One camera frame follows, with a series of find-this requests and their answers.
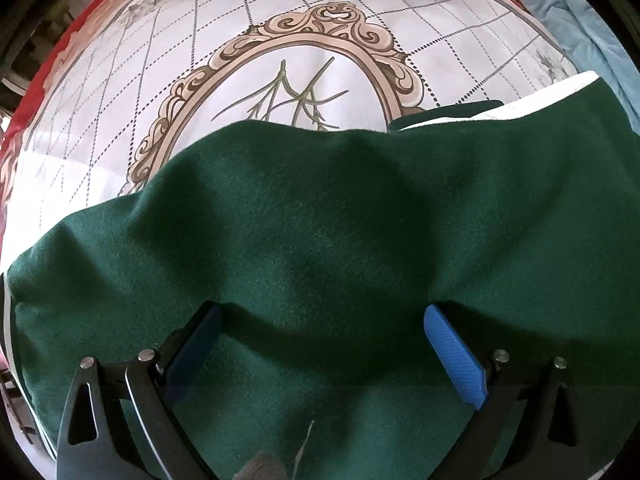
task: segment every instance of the blue rubber pad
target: blue rubber pad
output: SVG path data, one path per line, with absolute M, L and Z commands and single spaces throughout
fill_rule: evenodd
M 458 395 L 476 410 L 486 399 L 486 372 L 436 305 L 424 311 L 424 333 Z

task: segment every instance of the metal pin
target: metal pin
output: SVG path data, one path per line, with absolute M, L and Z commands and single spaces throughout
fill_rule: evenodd
M 564 370 L 567 366 L 566 359 L 564 357 L 555 357 L 554 366 L 558 368 L 558 370 Z
M 80 361 L 80 367 L 83 370 L 87 370 L 88 368 L 91 368 L 93 365 L 95 365 L 95 359 L 93 357 L 85 357 L 84 359 L 82 359 L 82 361 Z
M 494 352 L 494 361 L 498 363 L 508 363 L 509 359 L 511 359 L 511 356 L 509 355 L 509 352 L 507 352 L 506 350 L 497 349 Z
M 146 348 L 141 350 L 138 354 L 138 361 L 142 361 L 143 363 L 148 363 L 156 356 L 156 351 L 151 348 Z

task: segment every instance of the diamond grid pattern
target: diamond grid pattern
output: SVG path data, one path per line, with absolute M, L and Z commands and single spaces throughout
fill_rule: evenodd
M 39 163 L 20 164 L 17 178 L 35 183 L 25 200 L 38 210 L 37 237 L 63 216 L 117 194 L 178 78 L 251 24 L 329 1 L 158 0 L 145 9 L 144 0 L 133 0 L 142 10 L 127 15 L 129 6 L 90 43 L 34 123 L 26 149 L 40 155 Z M 424 85 L 424 109 L 513 101 L 550 84 L 538 52 L 562 58 L 495 0 L 347 1 L 393 33 Z M 571 72 L 566 60 L 564 66 Z

